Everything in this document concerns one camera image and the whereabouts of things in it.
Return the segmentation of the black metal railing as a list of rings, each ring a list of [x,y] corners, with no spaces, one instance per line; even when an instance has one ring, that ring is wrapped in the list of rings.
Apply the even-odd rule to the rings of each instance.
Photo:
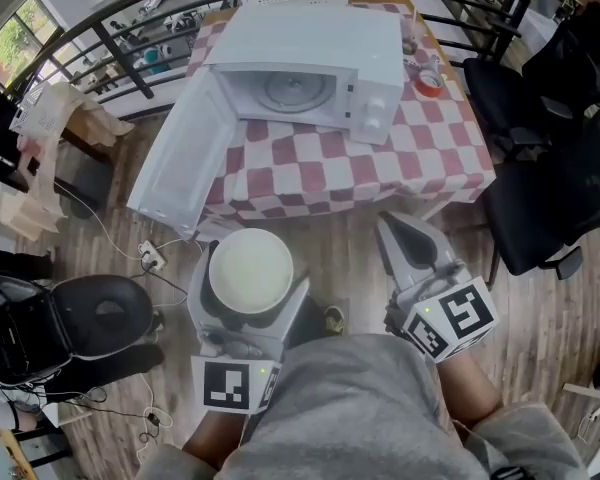
[[[103,22],[105,19],[113,16],[113,14],[122,11],[133,4],[144,0],[119,0],[105,6],[103,9],[88,16],[82,22],[67,32],[56,32],[50,40],[43,46],[39,54],[32,60],[30,65],[20,73],[15,80],[9,84],[4,90],[3,95],[12,102],[18,104],[24,100],[25,94],[33,87],[35,78],[42,68],[43,64],[51,61],[54,54],[61,47],[76,39],[79,35],[86,31],[93,31],[99,37],[99,40],[92,46],[86,48],[84,52],[72,57],[69,61],[74,62],[93,50],[104,47],[109,52],[103,60],[95,63],[91,68],[81,72],[79,75],[70,75],[68,82],[71,84],[81,81],[88,75],[110,65],[117,64],[121,68],[121,73],[115,75],[108,80],[101,81],[86,90],[87,93],[95,92],[101,88],[128,78],[131,80],[131,87],[122,90],[121,93],[106,96],[103,101],[109,102],[121,98],[127,94],[141,92],[147,99],[154,97],[152,88],[167,82],[175,81],[180,78],[173,70],[168,72],[164,79],[156,82],[150,82],[141,76],[141,73],[151,68],[164,65],[164,60],[156,61],[139,68],[132,65],[130,57],[141,51],[145,47],[154,46],[171,39],[186,37],[198,30],[196,26],[186,28],[180,32],[171,35],[161,35],[154,40],[148,41],[140,46],[133,47],[127,51],[122,50],[116,43],[116,40],[124,34],[122,31],[109,33],[105,30]],[[468,22],[464,22],[456,18],[445,18],[433,14],[423,14],[422,18],[425,21],[432,23],[442,23],[455,27],[460,27],[466,30],[471,30],[476,33],[486,35],[488,39],[482,46],[475,44],[465,44],[448,40],[439,42],[442,46],[459,48],[461,50],[477,53],[481,58],[491,58],[494,61],[500,61],[506,53],[513,38],[520,35],[518,27],[522,22],[529,5],[533,0],[495,0],[494,4],[489,4],[482,0],[448,0],[457,3],[461,10],[470,16]]]

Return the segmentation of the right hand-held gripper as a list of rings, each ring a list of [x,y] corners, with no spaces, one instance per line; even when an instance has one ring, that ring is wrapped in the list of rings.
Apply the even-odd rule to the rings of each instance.
[[[498,323],[483,278],[469,274],[446,235],[405,213],[381,212],[375,237],[394,291],[385,326],[440,363],[468,349]]]

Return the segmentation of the black office chair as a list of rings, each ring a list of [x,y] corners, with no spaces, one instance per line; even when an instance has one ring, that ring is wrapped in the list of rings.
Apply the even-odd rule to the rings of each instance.
[[[494,242],[487,286],[500,264],[514,276],[536,268],[573,276],[583,263],[577,240],[600,228],[600,110],[565,146],[495,173],[480,197]]]
[[[487,136],[506,155],[557,147],[600,103],[600,3],[562,21],[520,71],[478,58],[465,60],[463,70]]]

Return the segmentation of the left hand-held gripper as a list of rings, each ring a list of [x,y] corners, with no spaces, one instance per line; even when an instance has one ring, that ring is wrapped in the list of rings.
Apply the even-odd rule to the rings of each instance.
[[[310,281],[302,277],[291,287],[273,323],[266,328],[246,325],[232,331],[220,324],[209,266],[215,249],[212,241],[193,270],[187,308],[201,348],[192,358],[194,379],[200,383],[196,396],[208,410],[258,414],[270,403],[280,376],[285,342],[309,292]]]

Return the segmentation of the black open equipment case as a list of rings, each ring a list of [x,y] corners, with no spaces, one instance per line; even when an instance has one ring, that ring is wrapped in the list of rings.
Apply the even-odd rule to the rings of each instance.
[[[0,387],[42,382],[74,359],[99,360],[150,332],[147,292],[118,275],[90,275],[52,288],[0,275]]]

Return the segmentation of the person's right shoe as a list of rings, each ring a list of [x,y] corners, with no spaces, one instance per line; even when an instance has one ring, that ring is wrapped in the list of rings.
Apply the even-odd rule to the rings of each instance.
[[[345,318],[338,306],[329,306],[324,310],[326,329],[336,335],[342,335],[345,329]]]

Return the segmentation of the person's grey shirt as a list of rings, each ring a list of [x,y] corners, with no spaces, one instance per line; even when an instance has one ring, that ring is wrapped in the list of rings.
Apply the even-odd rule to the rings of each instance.
[[[216,470],[163,445],[135,480],[589,480],[541,403],[454,421],[409,342],[336,336],[289,351],[269,407]]]

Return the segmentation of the small white perforated basket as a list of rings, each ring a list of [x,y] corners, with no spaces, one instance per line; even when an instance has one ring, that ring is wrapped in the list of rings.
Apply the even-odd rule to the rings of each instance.
[[[68,82],[43,82],[25,94],[9,129],[22,136],[44,139],[65,128],[80,102],[81,93]]]

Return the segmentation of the person's right forearm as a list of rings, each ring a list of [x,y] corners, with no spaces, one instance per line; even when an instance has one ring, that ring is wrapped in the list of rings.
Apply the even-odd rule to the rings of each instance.
[[[464,427],[473,428],[503,407],[500,392],[468,350],[436,368],[449,415]]]

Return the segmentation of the red tape roll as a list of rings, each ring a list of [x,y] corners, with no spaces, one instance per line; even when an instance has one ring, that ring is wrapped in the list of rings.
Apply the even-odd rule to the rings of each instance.
[[[418,73],[415,88],[426,97],[438,97],[445,86],[442,76],[432,70],[424,70]]]

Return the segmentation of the white microwave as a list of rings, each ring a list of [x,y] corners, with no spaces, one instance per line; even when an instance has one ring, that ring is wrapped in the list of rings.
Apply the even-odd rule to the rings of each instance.
[[[212,42],[147,154],[130,209],[188,238],[233,146],[321,129],[387,141],[404,85],[396,15],[247,4]]]

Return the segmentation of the white power strip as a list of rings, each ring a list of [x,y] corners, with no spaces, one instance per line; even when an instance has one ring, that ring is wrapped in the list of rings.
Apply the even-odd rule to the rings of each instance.
[[[167,264],[167,260],[149,240],[145,240],[138,245],[138,253],[140,255],[141,266],[144,270],[158,272]]]

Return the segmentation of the white bowl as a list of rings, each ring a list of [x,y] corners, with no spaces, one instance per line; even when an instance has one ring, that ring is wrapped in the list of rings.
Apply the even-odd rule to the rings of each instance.
[[[217,299],[244,315],[273,309],[288,293],[294,266],[275,234],[248,228],[219,242],[209,261],[209,282]]]

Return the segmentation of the dark wooden side table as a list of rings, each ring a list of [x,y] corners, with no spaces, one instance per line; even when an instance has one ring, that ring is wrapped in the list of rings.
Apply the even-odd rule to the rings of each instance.
[[[68,143],[92,160],[109,167],[113,165],[112,157],[103,145],[89,143],[84,137],[72,131],[68,125],[62,130],[60,137],[61,142]]]

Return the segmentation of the beige cloth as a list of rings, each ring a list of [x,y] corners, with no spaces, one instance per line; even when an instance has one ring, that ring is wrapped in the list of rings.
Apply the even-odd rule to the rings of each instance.
[[[134,129],[132,123],[115,117],[90,96],[80,93],[81,102],[66,125],[89,143],[99,143],[106,150]],[[60,141],[61,132],[44,139],[17,133],[21,152],[17,173],[24,177],[28,191],[20,192],[0,183],[0,222],[31,241],[38,240],[44,231],[58,231],[58,222],[65,217],[62,197],[70,199],[74,213],[83,218],[97,213],[108,201],[113,165],[102,165],[85,155],[73,181],[58,176],[59,148],[66,143]]]

